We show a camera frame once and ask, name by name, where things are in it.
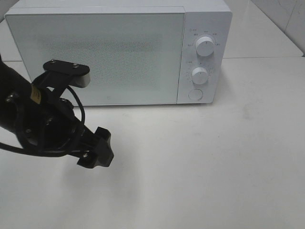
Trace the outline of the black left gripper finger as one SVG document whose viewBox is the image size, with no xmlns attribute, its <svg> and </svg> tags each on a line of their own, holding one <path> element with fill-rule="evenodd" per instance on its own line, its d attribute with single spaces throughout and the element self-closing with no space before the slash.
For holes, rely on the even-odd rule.
<svg viewBox="0 0 305 229">
<path fill-rule="evenodd" d="M 84 168 L 109 167 L 114 158 L 111 148 L 111 133 L 102 127 L 97 127 L 94 133 L 85 128 L 78 148 L 80 154 L 77 164 Z"/>
</svg>

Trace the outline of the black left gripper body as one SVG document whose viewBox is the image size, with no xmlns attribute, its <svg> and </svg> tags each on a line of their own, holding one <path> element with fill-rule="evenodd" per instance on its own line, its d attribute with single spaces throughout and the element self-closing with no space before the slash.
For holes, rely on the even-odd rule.
<svg viewBox="0 0 305 229">
<path fill-rule="evenodd" d="M 26 90 L 23 93 L 23 150 L 26 155 L 79 155 L 80 138 L 85 131 L 81 119 L 69 101 L 55 98 L 49 90 Z"/>
</svg>

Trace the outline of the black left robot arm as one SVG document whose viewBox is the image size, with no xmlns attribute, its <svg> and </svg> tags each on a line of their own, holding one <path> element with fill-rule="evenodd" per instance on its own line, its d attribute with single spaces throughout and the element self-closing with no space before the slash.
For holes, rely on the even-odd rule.
<svg viewBox="0 0 305 229">
<path fill-rule="evenodd" d="M 85 168 L 108 167 L 114 157 L 111 133 L 85 126 L 85 110 L 74 91 L 90 82 L 90 68 L 52 59 L 33 82 L 0 65 L 0 125 L 13 133 L 20 147 L 3 150 L 37 157 L 73 156 Z"/>
</svg>

